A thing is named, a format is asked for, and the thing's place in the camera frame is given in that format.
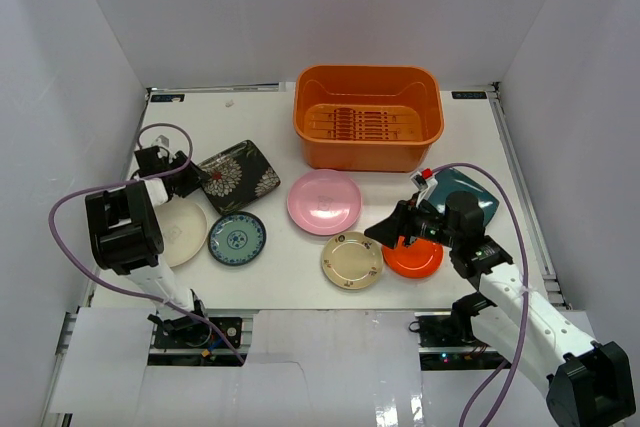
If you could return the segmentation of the black square floral plate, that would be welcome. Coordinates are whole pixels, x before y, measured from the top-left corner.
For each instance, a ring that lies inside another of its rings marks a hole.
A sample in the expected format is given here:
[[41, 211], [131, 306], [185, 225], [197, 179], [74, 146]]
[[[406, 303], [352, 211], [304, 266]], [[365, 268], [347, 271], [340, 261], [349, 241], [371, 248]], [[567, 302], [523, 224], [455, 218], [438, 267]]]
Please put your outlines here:
[[267, 158], [251, 140], [244, 140], [202, 161], [207, 175], [202, 190], [221, 216], [243, 210], [281, 183]]

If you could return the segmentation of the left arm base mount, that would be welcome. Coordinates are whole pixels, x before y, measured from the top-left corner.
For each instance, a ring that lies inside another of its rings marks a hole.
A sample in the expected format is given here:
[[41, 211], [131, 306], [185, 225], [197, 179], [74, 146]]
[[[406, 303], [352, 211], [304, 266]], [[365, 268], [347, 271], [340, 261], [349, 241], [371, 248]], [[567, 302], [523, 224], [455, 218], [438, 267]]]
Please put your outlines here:
[[[180, 355], [180, 354], [232, 354], [221, 336], [210, 327], [198, 323], [187, 327], [178, 333], [169, 334], [160, 325], [156, 315], [149, 315], [148, 319], [154, 324], [151, 341], [151, 354]], [[244, 320], [241, 317], [214, 316], [209, 321], [214, 324], [226, 337], [228, 342], [237, 350], [241, 350]]]

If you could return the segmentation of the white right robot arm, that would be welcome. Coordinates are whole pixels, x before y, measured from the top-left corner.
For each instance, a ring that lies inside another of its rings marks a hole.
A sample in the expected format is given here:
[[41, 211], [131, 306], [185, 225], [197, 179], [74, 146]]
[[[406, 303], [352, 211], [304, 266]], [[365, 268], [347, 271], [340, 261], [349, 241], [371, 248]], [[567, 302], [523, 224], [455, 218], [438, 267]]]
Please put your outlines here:
[[453, 337], [496, 350], [539, 390], [557, 425], [612, 426], [635, 413], [626, 352], [598, 342], [526, 286], [523, 269], [486, 235], [474, 194], [450, 194], [443, 212], [419, 197], [400, 201], [365, 234], [389, 248], [419, 239], [448, 248], [475, 289], [452, 306]]

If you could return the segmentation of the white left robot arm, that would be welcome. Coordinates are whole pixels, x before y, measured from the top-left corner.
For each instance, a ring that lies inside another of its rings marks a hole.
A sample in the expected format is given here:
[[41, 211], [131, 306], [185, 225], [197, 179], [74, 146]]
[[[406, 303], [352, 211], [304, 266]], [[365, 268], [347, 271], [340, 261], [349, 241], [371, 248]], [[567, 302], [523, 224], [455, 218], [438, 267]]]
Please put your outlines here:
[[203, 302], [182, 286], [164, 257], [164, 239], [155, 209], [200, 187], [204, 172], [187, 155], [159, 146], [135, 152], [139, 178], [130, 184], [85, 197], [93, 257], [134, 283], [152, 301], [149, 319], [165, 335], [199, 346], [211, 334]]

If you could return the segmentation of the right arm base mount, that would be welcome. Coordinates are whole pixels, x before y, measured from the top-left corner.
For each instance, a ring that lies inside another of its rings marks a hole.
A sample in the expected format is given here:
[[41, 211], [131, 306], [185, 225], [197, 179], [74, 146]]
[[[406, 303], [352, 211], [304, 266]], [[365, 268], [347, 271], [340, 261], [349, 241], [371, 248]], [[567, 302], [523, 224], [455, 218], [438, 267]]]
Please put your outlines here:
[[439, 354], [442, 359], [479, 359], [495, 351], [465, 331], [451, 315], [417, 315], [408, 325], [410, 333], [418, 336], [422, 351]]

